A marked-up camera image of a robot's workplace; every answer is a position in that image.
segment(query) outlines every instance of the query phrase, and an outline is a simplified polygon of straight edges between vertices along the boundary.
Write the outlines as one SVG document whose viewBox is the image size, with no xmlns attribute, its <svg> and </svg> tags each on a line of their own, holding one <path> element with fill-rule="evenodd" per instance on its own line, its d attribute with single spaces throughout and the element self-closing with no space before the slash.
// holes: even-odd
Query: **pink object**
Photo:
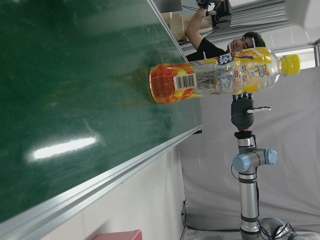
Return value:
<svg viewBox="0 0 320 240">
<path fill-rule="evenodd" d="M 103 233 L 95 236 L 92 240 L 143 240 L 142 231 L 122 231 Z"/>
</svg>

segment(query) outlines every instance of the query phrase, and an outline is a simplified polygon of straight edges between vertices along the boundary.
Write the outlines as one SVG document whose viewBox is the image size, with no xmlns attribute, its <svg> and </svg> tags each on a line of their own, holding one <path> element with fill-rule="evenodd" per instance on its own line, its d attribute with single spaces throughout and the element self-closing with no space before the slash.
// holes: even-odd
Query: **blue joint cap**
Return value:
<svg viewBox="0 0 320 240">
<path fill-rule="evenodd" d="M 247 154 L 240 154 L 232 160 L 235 170 L 239 173 L 244 173 L 250 168 L 250 159 Z"/>
<path fill-rule="evenodd" d="M 275 150 L 267 148 L 265 150 L 265 163 L 268 165 L 276 164 L 278 161 L 278 154 Z"/>
</svg>

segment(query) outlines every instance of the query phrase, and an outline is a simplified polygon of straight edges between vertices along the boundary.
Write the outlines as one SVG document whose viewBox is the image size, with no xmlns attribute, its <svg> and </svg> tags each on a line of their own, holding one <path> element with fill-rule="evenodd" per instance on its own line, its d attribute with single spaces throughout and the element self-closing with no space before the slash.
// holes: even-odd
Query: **yellow bottle cap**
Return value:
<svg viewBox="0 0 320 240">
<path fill-rule="evenodd" d="M 282 75 L 292 76 L 300 73 L 300 58 L 297 54 L 284 55 L 281 58 Z"/>
</svg>

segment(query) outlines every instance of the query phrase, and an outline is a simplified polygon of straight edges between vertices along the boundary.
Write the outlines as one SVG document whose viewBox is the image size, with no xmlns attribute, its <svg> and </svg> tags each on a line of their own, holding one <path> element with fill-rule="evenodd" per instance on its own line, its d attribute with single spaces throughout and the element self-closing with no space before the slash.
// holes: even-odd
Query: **barcode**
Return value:
<svg viewBox="0 0 320 240">
<path fill-rule="evenodd" d="M 174 87 L 176 90 L 192 89 L 197 87 L 196 74 L 175 76 L 173 77 Z"/>
</svg>

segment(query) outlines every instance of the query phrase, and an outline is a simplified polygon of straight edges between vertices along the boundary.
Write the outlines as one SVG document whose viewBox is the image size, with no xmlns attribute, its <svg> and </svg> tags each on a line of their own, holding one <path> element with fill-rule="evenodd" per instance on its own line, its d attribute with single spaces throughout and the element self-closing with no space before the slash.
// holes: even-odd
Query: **white panel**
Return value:
<svg viewBox="0 0 320 240">
<path fill-rule="evenodd" d="M 286 0 L 286 11 L 288 19 L 303 27 L 314 29 L 320 27 L 319 0 Z"/>
<path fill-rule="evenodd" d="M 81 240 L 85 238 L 82 213 L 78 213 L 64 224 L 41 238 L 41 240 Z"/>
<path fill-rule="evenodd" d="M 102 233 L 137 229 L 143 240 L 178 240 L 184 199 L 176 146 L 41 240 L 90 240 Z"/>
</svg>

